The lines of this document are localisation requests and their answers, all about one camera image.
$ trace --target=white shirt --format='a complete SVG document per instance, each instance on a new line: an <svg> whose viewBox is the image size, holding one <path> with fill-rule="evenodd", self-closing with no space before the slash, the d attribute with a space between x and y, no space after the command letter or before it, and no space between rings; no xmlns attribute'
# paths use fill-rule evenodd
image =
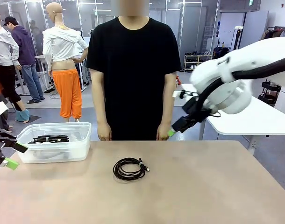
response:
<svg viewBox="0 0 285 224"><path fill-rule="evenodd" d="M51 62L60 62L79 55L77 43L83 48L88 48L87 43L74 29L63 30L52 27L43 31L43 55L45 56L48 71L52 70Z"/></svg>
<svg viewBox="0 0 285 224"><path fill-rule="evenodd" d="M19 46L12 35L4 28L0 29L0 65L20 65L18 62Z"/></svg>

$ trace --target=glass wall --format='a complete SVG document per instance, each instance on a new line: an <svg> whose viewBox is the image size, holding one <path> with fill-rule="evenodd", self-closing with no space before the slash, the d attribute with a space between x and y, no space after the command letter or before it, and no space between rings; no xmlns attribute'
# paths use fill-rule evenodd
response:
<svg viewBox="0 0 285 224"><path fill-rule="evenodd" d="M114 17L111 16L111 4L110 0L97 0L97 9L95 15L97 16L98 24L105 23L112 20Z"/></svg>
<svg viewBox="0 0 285 224"><path fill-rule="evenodd" d="M150 18L165 23L166 0L150 0Z"/></svg>
<svg viewBox="0 0 285 224"><path fill-rule="evenodd" d="M90 37L90 30L98 25L96 0L79 0L79 11L82 23L83 37Z"/></svg>
<svg viewBox="0 0 285 224"><path fill-rule="evenodd" d="M47 28L44 10L41 1L26 1L26 9L28 12L28 23L25 28L30 28L33 37L37 55L43 53L43 31Z"/></svg>
<svg viewBox="0 0 285 224"><path fill-rule="evenodd" d="M63 7L64 24L74 30L82 31L77 1L60 0L60 4Z"/></svg>
<svg viewBox="0 0 285 224"><path fill-rule="evenodd" d="M183 5L178 4L178 0L168 1L166 4L166 24L170 26L180 46L181 28L183 19Z"/></svg>
<svg viewBox="0 0 285 224"><path fill-rule="evenodd" d="M51 2L62 5L65 25L82 31L85 40L96 26L114 18L111 0L21 0L0 4L2 19L12 15L30 31L38 55L43 51L42 31L54 26L46 12L46 6ZM212 51L218 2L150 0L150 17L171 27L183 61L186 52Z"/></svg>

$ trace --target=jeans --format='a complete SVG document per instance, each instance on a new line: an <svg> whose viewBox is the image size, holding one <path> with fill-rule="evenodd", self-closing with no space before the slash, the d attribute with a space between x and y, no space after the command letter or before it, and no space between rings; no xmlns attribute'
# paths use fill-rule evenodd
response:
<svg viewBox="0 0 285 224"><path fill-rule="evenodd" d="M41 99L44 98L44 94L42 91L38 74L36 72L36 64L21 65L21 67L22 76L24 81L26 82L26 86L29 90L31 97L35 101L41 101Z"/></svg>

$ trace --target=black t-shirt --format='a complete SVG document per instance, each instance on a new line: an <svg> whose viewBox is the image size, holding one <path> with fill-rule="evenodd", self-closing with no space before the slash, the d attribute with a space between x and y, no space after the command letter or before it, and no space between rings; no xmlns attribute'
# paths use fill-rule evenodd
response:
<svg viewBox="0 0 285 224"><path fill-rule="evenodd" d="M104 73L105 108L113 135L156 132L163 113L164 76L181 69L176 38L154 19L139 30L115 18L90 39L87 67Z"/></svg>

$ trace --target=plastic container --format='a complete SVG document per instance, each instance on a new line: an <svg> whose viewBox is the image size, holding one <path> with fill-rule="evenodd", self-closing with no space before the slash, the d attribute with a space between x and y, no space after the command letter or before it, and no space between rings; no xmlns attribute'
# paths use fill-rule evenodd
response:
<svg viewBox="0 0 285 224"><path fill-rule="evenodd" d="M91 132L92 124L87 122L29 125L17 136L28 150L18 155L24 163L81 161L87 157ZM69 142L29 144L39 135L67 135Z"/></svg>

